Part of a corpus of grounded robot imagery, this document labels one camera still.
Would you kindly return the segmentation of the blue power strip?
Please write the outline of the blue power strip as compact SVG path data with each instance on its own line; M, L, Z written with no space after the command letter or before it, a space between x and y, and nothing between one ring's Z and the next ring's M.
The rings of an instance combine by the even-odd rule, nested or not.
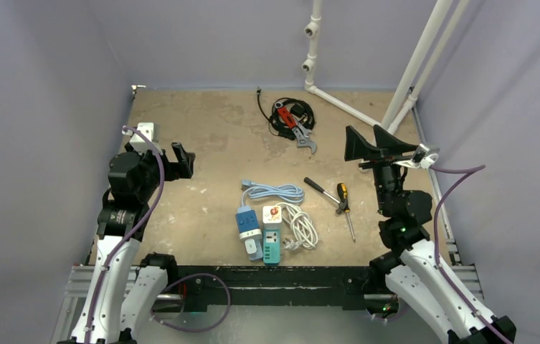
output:
M248 256L250 261L260 260L263 257L262 253L262 235L263 232L260 228L257 214L250 206L241 206L237 209L235 214L237 222L237 230L239 232L239 239L244 244L246 239L259 239L260 240L260 253L256 256Z

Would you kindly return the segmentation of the white plug adapter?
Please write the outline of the white plug adapter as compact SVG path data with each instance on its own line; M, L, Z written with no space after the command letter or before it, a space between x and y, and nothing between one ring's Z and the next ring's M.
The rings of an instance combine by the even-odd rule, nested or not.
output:
M265 226L280 226L283 222L281 205L263 206L262 222Z

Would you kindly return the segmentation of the white charger plug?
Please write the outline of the white charger plug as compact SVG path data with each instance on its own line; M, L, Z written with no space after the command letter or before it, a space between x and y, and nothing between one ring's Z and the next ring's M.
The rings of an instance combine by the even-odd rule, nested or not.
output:
M260 253L260 240L259 239L246 239L244 240L245 250L249 256L256 256Z

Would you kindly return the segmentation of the teal power strip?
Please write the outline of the teal power strip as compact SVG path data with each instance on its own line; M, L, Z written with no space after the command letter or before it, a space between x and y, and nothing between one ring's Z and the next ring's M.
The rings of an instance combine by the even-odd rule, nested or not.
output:
M267 266L280 263L280 230L265 229L263 234L263 262Z

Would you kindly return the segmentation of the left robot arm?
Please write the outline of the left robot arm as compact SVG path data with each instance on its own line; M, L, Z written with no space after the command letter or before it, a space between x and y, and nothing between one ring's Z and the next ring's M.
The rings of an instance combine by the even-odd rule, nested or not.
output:
M130 290L127 283L151 212L166 181L191 178L195 154L172 143L177 160L165 150L137 151L130 143L109 162L109 189L98 215L97 254L83 309L66 343L135 343L151 319L156 297L179 286L174 256L147 254Z

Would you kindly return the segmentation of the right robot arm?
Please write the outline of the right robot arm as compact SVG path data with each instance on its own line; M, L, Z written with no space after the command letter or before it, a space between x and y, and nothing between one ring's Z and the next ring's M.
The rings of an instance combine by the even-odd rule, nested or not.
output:
M379 292L389 290L411 307L443 343L513 343L516 326L494 314L442 258L439 245L424 225L433 223L441 204L421 190L404 187L410 169L434 169L438 148L405 143L379 125L374 143L353 126L346 127L345 161L373 173L380 237L388 253L369 264L368 281Z

